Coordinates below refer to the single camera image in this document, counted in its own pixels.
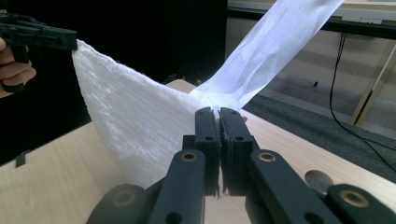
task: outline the light wood surface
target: light wood surface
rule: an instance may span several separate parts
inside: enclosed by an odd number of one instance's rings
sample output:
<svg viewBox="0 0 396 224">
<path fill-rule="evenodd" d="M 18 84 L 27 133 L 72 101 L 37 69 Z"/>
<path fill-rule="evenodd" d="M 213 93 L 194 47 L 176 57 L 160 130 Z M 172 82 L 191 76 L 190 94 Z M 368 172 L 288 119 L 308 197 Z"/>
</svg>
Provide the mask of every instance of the light wood surface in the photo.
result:
<svg viewBox="0 0 396 224">
<path fill-rule="evenodd" d="M 190 91 L 183 80 L 169 87 Z M 280 153 L 304 178 L 308 171 L 327 174 L 334 184 L 363 188 L 396 211 L 396 185 L 320 147 L 308 143 L 246 111 L 247 126 L 261 148 Z M 26 164 L 15 161 L 0 167 L 0 222 L 6 224 L 85 223 L 106 192 L 125 183 L 120 167 L 89 123 L 26 155 Z M 205 224 L 249 223 L 244 198 L 207 197 Z"/>
</svg>

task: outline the white towel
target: white towel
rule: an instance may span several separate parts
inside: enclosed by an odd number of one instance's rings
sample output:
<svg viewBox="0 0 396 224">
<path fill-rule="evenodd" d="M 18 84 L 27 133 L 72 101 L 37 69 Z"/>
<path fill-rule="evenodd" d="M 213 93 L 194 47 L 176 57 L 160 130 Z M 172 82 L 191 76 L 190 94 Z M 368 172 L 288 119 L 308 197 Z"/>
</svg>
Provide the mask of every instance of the white towel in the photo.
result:
<svg viewBox="0 0 396 224">
<path fill-rule="evenodd" d="M 165 177 L 184 134 L 194 134 L 192 96 L 161 85 L 78 40 L 73 62 L 88 112 L 130 184 Z"/>
<path fill-rule="evenodd" d="M 194 134 L 196 110 L 242 108 L 342 2 L 277 0 L 220 70 L 190 94 L 154 82 L 79 40 L 72 57 L 82 96 L 128 182 L 147 188 L 165 177 L 183 135 Z"/>
<path fill-rule="evenodd" d="M 190 95 L 239 111 L 308 43 L 343 0 L 277 0 L 219 71 Z"/>
</svg>

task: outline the black plastic part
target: black plastic part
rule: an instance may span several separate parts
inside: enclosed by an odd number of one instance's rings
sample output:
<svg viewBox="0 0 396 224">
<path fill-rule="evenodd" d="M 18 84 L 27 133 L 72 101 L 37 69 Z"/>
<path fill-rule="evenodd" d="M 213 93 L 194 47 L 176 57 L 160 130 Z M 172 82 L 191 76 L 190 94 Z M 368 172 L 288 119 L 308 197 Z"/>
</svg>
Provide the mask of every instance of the black plastic part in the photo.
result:
<svg viewBox="0 0 396 224">
<path fill-rule="evenodd" d="M 26 153 L 28 152 L 29 151 L 22 152 L 21 155 L 15 158 L 15 168 L 18 168 L 26 164 Z"/>
<path fill-rule="evenodd" d="M 210 107 L 195 112 L 195 149 L 205 154 L 206 196 L 219 195 L 220 141 L 215 115 Z"/>
<path fill-rule="evenodd" d="M 123 184 L 111 189 L 93 209 L 87 224 L 138 224 L 147 215 L 144 211 L 145 191 Z"/>
<path fill-rule="evenodd" d="M 8 85 L 5 85 L 5 84 L 3 83 L 3 81 L 2 81 L 2 86 L 3 86 L 3 90 L 6 91 L 6 92 L 14 92 L 14 93 L 17 93 L 17 92 L 24 91 L 24 85 L 23 85 L 23 83 L 18 84 L 18 85 L 15 85 L 15 86 L 8 86 Z"/>
<path fill-rule="evenodd" d="M 331 186 L 325 201 L 344 223 L 396 223 L 393 211 L 369 192 L 355 186 Z"/>
<path fill-rule="evenodd" d="M 254 150 L 247 167 L 275 223 L 341 223 L 278 153 Z"/>
<path fill-rule="evenodd" d="M 245 196 L 249 183 L 247 161 L 257 144 L 237 111 L 223 107 L 219 117 L 223 192 L 227 189 L 231 196 Z"/>
<path fill-rule="evenodd" d="M 148 223 L 204 223 L 205 155 L 195 149 L 175 154 Z"/>
<path fill-rule="evenodd" d="M 262 201 L 260 193 L 252 183 L 249 184 L 247 189 L 245 208 L 251 224 L 274 223 L 267 206 Z"/>
<path fill-rule="evenodd" d="M 10 45 L 12 55 L 17 63 L 29 63 L 29 57 L 27 55 L 27 49 L 25 45 Z"/>
</svg>

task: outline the black wall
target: black wall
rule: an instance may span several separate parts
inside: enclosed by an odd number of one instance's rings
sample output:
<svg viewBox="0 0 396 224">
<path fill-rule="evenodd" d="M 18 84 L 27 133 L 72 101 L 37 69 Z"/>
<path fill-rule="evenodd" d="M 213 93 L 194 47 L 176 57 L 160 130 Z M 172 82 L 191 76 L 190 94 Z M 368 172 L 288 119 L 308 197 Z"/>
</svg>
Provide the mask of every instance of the black wall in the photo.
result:
<svg viewBox="0 0 396 224">
<path fill-rule="evenodd" d="M 224 61 L 226 1 L 9 0 L 7 10 L 78 38 L 158 82 L 211 77 Z M 91 121 L 69 51 L 42 50 L 26 90 L 0 99 L 0 164 Z"/>
</svg>

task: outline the screw hole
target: screw hole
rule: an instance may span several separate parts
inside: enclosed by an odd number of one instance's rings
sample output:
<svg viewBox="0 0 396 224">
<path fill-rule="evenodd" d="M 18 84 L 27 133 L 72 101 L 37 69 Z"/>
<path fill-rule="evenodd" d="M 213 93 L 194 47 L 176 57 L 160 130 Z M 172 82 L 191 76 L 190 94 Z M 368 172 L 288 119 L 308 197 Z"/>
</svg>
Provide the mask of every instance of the screw hole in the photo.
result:
<svg viewBox="0 0 396 224">
<path fill-rule="evenodd" d="M 274 156 L 271 153 L 268 152 L 263 152 L 259 154 L 259 159 L 261 161 L 275 161 L 276 160 L 276 156 Z"/>
<path fill-rule="evenodd" d="M 183 161 L 195 161 L 198 159 L 197 154 L 192 153 L 192 152 L 186 152 L 181 156 L 181 159 Z"/>
<path fill-rule="evenodd" d="M 367 207 L 369 206 L 369 201 L 361 194 L 352 190 L 341 190 L 341 198 L 349 204 L 356 207 Z"/>
<path fill-rule="evenodd" d="M 319 170 L 311 170 L 306 172 L 305 183 L 315 191 L 326 194 L 329 186 L 332 185 L 332 179 Z"/>
</svg>

